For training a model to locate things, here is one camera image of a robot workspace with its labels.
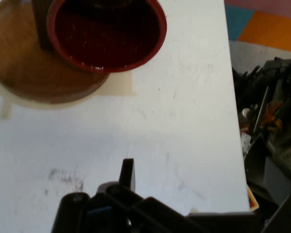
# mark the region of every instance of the orange object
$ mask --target orange object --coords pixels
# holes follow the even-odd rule
[[[291,51],[291,18],[255,12],[238,40]]]

